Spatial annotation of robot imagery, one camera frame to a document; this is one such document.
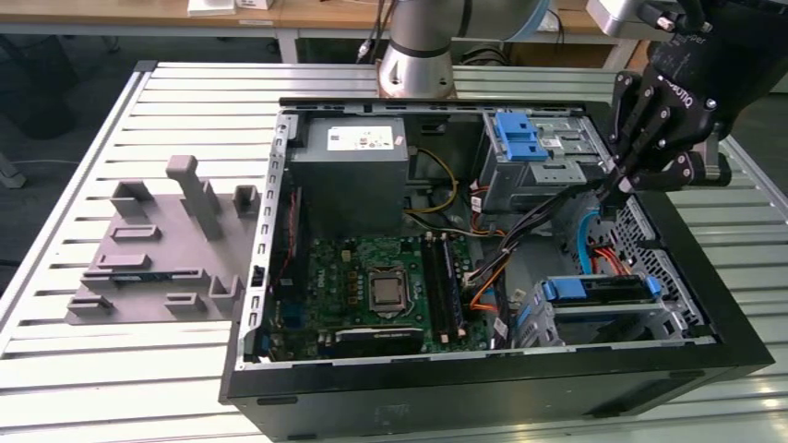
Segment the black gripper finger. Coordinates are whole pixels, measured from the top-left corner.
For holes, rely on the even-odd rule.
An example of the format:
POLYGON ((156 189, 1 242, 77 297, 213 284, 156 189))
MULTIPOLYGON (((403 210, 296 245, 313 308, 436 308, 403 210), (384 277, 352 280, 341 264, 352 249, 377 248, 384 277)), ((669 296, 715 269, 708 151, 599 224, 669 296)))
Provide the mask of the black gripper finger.
POLYGON ((695 151, 683 152, 663 171, 636 170, 625 177, 616 177, 604 185, 604 205, 621 207, 629 195, 639 191, 673 192, 688 186, 725 187, 732 181, 732 168, 727 156, 716 155, 716 169, 709 173, 707 164, 695 151))
POLYGON ((655 138, 669 118, 669 110, 660 107, 657 77, 655 70, 616 75, 607 134, 612 166, 597 190, 601 204, 623 204, 633 192, 635 175, 645 169, 655 138))

